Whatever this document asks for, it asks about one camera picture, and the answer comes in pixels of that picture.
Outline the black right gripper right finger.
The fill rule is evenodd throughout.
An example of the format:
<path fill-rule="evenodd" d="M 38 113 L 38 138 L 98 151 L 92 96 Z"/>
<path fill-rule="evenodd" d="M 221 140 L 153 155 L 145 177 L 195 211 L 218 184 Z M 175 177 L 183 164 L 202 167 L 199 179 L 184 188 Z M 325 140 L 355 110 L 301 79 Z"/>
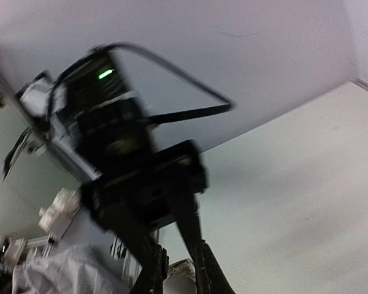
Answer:
<path fill-rule="evenodd" d="M 196 249 L 196 286 L 198 293 L 235 294 L 210 246 L 202 240 Z"/>

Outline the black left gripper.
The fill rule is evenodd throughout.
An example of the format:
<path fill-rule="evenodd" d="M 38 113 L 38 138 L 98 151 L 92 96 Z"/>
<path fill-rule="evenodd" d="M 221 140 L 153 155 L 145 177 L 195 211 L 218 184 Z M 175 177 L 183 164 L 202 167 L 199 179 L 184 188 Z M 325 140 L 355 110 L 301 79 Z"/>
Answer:
<path fill-rule="evenodd" d="M 99 178 L 80 186 L 81 203 L 97 216 L 97 211 L 112 208 L 121 197 L 129 202 L 137 220 L 108 220 L 106 229 L 113 231 L 143 267 L 159 262 L 159 248 L 153 230 L 174 222 L 165 197 L 167 169 L 178 164 L 187 176 L 188 189 L 177 192 L 171 200 L 171 212 L 193 260 L 201 256 L 201 225 L 194 194 L 203 194 L 209 186 L 200 151 L 193 140 L 186 140 L 152 156 L 146 170 L 132 170 L 114 178 Z"/>

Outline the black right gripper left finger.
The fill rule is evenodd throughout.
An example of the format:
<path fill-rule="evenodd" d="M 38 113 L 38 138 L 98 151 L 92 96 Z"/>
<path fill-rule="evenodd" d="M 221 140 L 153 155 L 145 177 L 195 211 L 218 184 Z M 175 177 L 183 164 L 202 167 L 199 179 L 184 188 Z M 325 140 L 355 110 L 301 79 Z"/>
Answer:
<path fill-rule="evenodd" d="M 165 248 L 159 244 L 155 245 L 134 284 L 134 294 L 163 294 L 168 267 L 169 257 Z"/>

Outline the white nail polish cap brush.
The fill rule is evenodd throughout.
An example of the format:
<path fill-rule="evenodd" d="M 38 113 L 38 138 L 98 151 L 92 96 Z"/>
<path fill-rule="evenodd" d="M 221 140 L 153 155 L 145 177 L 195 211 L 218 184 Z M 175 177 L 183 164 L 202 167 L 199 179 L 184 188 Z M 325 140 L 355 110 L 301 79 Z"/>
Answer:
<path fill-rule="evenodd" d="M 196 283 L 183 275 L 171 275 L 163 282 L 164 294 L 197 294 Z"/>

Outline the glitter nail polish bottle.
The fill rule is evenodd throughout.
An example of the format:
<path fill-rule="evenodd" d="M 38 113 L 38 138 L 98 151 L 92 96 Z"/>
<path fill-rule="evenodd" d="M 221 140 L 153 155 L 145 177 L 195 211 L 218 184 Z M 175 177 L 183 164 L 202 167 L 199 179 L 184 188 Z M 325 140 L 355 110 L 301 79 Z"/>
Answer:
<path fill-rule="evenodd" d="M 168 275 L 169 276 L 181 275 L 190 278 L 195 278 L 196 273 L 193 261 L 191 259 L 186 258 L 169 265 Z"/>

